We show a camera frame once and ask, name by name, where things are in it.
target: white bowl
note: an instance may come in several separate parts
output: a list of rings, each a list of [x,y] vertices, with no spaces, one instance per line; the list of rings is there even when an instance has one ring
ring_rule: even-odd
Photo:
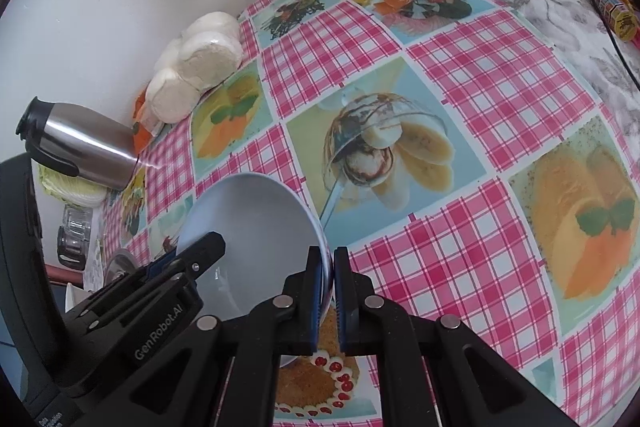
[[[180,230],[180,254],[208,232],[226,242],[224,256],[198,280],[200,315],[228,320],[282,293],[288,275],[304,271],[309,247],[322,257],[322,315],[331,301],[333,269],[319,221],[297,195],[256,172],[227,176],[193,205]]]

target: triangular cutout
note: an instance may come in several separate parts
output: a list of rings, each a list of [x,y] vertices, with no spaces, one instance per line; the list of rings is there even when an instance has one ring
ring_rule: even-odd
[[[131,401],[156,414],[164,414],[171,404],[190,358],[191,349],[181,350],[131,393]]]
[[[491,413],[497,414],[524,401],[524,395],[473,347],[465,349],[465,356]]]

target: black kettle lid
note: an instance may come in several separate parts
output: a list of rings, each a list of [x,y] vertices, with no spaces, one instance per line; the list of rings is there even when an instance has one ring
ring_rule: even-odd
[[[40,142],[44,126],[49,119],[54,104],[38,100],[37,96],[29,103],[20,121],[15,128],[15,134],[20,135],[21,140],[33,139]]]

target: metal rivet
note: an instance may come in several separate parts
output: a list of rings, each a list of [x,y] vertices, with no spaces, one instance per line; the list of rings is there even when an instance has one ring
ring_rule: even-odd
[[[293,304],[293,297],[289,295],[278,295],[273,298],[272,302],[276,308],[288,308]]]
[[[364,299],[364,305],[367,308],[373,308],[377,310],[378,308],[382,308],[385,304],[385,299],[383,299],[380,295],[369,295],[366,299]]]
[[[460,319],[455,315],[443,315],[440,317],[440,323],[447,328],[447,330],[455,330],[460,325]]]
[[[213,315],[203,315],[196,321],[199,330],[210,331],[218,325],[218,319]]]

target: table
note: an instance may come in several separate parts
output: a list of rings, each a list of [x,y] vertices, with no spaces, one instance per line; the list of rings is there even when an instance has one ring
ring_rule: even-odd
[[[640,377],[638,96],[586,1],[257,0],[239,20],[240,70],[105,202],[87,284],[118,248],[170,249],[228,174],[317,214],[343,176],[325,234],[377,293],[460,316],[580,425],[612,425]],[[320,347],[283,370],[274,423],[381,425],[334,312]]]

